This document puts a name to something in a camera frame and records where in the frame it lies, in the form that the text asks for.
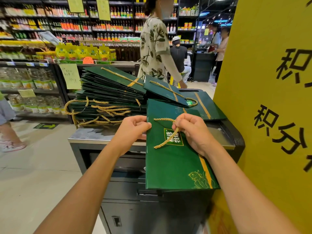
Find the orange price tag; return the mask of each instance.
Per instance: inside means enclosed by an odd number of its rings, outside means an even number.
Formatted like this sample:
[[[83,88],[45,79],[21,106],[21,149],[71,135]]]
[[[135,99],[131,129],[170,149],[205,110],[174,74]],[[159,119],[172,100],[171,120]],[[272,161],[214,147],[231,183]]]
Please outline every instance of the orange price tag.
[[[92,57],[85,57],[83,59],[83,64],[94,64]]]

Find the black t-shirt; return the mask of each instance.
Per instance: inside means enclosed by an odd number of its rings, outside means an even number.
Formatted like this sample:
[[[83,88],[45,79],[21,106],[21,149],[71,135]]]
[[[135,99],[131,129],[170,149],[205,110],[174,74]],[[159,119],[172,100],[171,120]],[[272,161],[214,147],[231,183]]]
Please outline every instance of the black t-shirt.
[[[188,58],[188,49],[184,46],[173,46],[170,48],[171,56],[174,59],[177,70],[184,71],[184,59]]]

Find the dark hair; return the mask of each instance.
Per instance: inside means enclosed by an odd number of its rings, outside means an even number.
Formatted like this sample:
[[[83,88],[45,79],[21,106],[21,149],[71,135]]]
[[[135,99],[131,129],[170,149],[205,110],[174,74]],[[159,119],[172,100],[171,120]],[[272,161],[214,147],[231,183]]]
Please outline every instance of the dark hair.
[[[220,25],[219,25],[219,24],[217,24],[217,23],[212,23],[211,25],[212,25],[212,27],[217,28],[216,32],[221,32],[221,28],[220,28]]]
[[[176,46],[176,45],[178,45],[180,43],[181,43],[180,39],[172,41],[172,45],[174,45],[174,46]]]
[[[152,11],[155,9],[156,1],[157,0],[146,0],[146,3],[143,6],[143,11],[146,16],[150,15]]]
[[[226,31],[228,33],[228,35],[230,35],[231,28],[230,27],[224,27],[222,29],[222,31]]]

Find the woman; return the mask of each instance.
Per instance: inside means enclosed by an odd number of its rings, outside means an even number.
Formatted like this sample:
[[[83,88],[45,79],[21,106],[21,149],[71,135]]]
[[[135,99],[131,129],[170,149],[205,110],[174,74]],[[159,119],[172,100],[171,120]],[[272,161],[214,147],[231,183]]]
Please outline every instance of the woman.
[[[173,8],[174,0],[146,0],[144,12],[150,17],[141,34],[141,66],[138,77],[143,78],[149,74],[167,82],[167,70],[180,83],[181,88],[186,89],[187,86],[170,54],[167,27],[162,22],[171,15]]]
[[[221,29],[220,29],[219,24],[213,23],[211,26],[212,26],[211,29],[213,32],[215,32],[215,34],[213,35],[213,38],[211,40],[211,44],[208,49],[208,52],[214,51],[217,48],[217,46],[219,46],[221,43]]]
[[[215,83],[213,84],[213,86],[216,86],[216,84],[218,82],[218,78],[219,78],[219,74],[220,74],[220,70],[221,70],[221,66],[222,66],[222,62],[223,62],[223,58],[224,58],[225,49],[227,48],[227,42],[229,39],[229,34],[230,34],[230,28],[224,27],[221,31],[222,42],[220,43],[219,47],[214,51],[214,52],[218,53],[218,56],[216,58],[216,69],[215,69],[216,78],[215,78]]]

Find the checkout counter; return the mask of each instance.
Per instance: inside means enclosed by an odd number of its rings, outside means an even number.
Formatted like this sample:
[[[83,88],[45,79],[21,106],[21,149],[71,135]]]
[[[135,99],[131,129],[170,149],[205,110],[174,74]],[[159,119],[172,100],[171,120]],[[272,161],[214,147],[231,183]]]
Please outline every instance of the checkout counter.
[[[213,136],[238,162],[245,142],[229,120],[210,121]],[[112,139],[119,124],[86,125],[68,139],[82,173]],[[107,234],[196,234],[209,213],[214,190],[145,188],[145,141],[119,158],[103,197],[100,217]]]
[[[194,53],[193,81],[208,82],[209,76],[215,65],[215,55],[213,53],[206,53],[207,48],[197,48]]]

